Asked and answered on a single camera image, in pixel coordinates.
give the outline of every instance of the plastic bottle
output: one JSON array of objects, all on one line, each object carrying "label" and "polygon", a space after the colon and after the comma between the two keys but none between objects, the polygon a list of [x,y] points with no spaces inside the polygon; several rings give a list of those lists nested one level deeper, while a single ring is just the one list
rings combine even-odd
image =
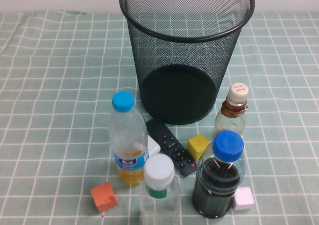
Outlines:
[{"label": "plastic bottle", "polygon": [[108,129],[118,174],[124,182],[136,184],[143,178],[149,157],[146,123],[130,92],[116,93],[112,105]]},{"label": "plastic bottle", "polygon": [[223,130],[234,131],[242,135],[246,124],[245,111],[248,94],[249,88],[243,83],[235,83],[230,87],[226,100],[215,119],[212,141]]},{"label": "plastic bottle", "polygon": [[152,155],[145,163],[140,184],[143,225],[179,225],[180,187],[174,163],[165,154]]},{"label": "plastic bottle", "polygon": [[230,209],[245,175],[243,149],[244,142],[237,133],[222,131],[200,157],[192,202],[202,216],[216,219]]}]

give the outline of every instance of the green bottle label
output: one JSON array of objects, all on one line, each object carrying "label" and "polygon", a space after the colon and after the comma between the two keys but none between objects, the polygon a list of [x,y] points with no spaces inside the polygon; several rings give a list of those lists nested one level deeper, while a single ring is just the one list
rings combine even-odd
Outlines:
[{"label": "green bottle label", "polygon": [[148,194],[155,199],[163,199],[167,197],[167,189],[164,190],[154,190],[146,185],[146,191]]}]

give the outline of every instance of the black mesh trash can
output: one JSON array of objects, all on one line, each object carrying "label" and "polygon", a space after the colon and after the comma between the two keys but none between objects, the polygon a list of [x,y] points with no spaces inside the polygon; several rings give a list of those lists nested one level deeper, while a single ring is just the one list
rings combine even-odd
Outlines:
[{"label": "black mesh trash can", "polygon": [[189,124],[212,109],[254,0],[120,0],[149,114]]}]

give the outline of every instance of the remote control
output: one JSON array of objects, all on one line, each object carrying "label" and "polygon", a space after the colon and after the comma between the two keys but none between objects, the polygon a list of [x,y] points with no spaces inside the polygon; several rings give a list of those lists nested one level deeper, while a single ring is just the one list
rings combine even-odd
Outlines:
[{"label": "remote control", "polygon": [[150,136],[160,145],[161,150],[173,160],[183,176],[186,177],[196,171],[196,161],[161,120],[151,119],[146,125]]}]

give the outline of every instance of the water bottle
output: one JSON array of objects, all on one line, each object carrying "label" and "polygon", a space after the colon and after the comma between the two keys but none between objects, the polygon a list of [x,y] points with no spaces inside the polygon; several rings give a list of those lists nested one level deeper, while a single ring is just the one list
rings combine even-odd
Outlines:
[{"label": "water bottle", "polygon": [[200,157],[192,202],[202,216],[216,219],[229,211],[245,175],[243,149],[243,139],[226,130],[217,134],[213,145],[208,145]]},{"label": "water bottle", "polygon": [[145,119],[128,91],[117,92],[112,105],[108,129],[118,174],[124,182],[138,184],[149,157]]},{"label": "water bottle", "polygon": [[179,225],[180,187],[174,163],[165,154],[152,155],[145,163],[140,184],[143,225]]}]

